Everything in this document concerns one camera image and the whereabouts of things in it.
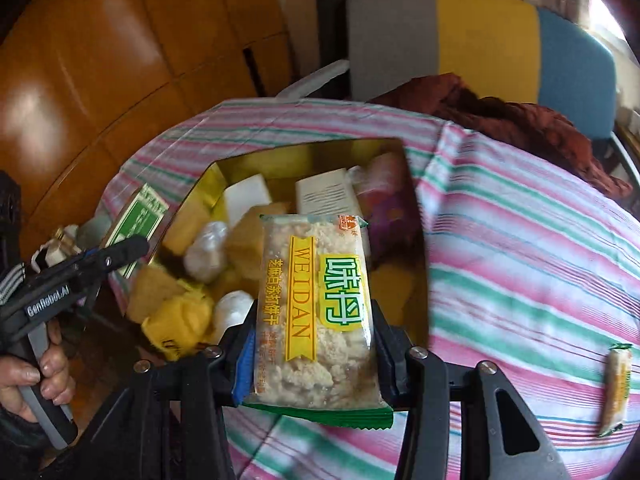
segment maroon fabric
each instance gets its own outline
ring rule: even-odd
[[[630,184],[609,176],[591,151],[591,141],[562,114],[540,105],[479,99],[462,78],[448,73],[411,79],[372,103],[433,115],[484,133],[544,158],[614,200],[631,194]]]

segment striped tablecloth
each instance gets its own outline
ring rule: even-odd
[[[635,364],[624,429],[595,436],[608,346],[639,343],[640,226],[567,172],[421,114],[327,100],[235,100],[140,149],[98,209],[114,218],[148,182],[175,211],[215,160],[283,144],[379,136],[404,140],[422,209],[431,349],[468,366],[497,362],[572,477],[606,476],[640,422]],[[112,280],[124,307],[128,284]],[[406,420],[399,413],[391,430],[358,431],[249,408],[225,416],[239,477],[261,479],[391,479]],[[460,407],[452,404],[447,477],[459,473]]]

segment yellow banner label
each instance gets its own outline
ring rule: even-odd
[[[304,356],[316,360],[316,270],[314,238],[292,236],[289,241],[287,287],[287,361]]]
[[[361,328],[369,308],[369,287],[357,254],[321,254],[318,282],[322,324],[339,332]]]

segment screw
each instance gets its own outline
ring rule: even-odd
[[[412,346],[409,348],[409,355],[414,359],[426,359],[429,355],[429,351],[421,346]]]
[[[217,359],[222,355],[222,348],[219,346],[207,346],[202,353],[207,359]]]
[[[498,371],[498,367],[491,361],[482,361],[479,365],[480,371],[485,374],[493,375]]]
[[[151,370],[151,363],[146,359],[140,359],[133,365],[133,371],[137,374],[146,374],[149,370]]]

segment dark sleeve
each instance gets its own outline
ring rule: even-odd
[[[36,478],[49,439],[39,424],[0,406],[0,480]]]

